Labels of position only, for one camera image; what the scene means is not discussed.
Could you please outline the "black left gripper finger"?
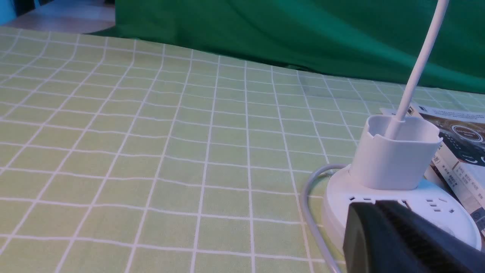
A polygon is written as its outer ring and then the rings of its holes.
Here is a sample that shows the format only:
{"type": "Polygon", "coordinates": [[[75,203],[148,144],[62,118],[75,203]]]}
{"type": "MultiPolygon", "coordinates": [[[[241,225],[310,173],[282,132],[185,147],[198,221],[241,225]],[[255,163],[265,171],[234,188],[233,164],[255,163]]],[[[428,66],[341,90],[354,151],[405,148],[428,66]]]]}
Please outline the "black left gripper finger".
{"type": "Polygon", "coordinates": [[[397,201],[354,202],[343,254],[349,273],[483,273],[484,253],[397,201]]]}

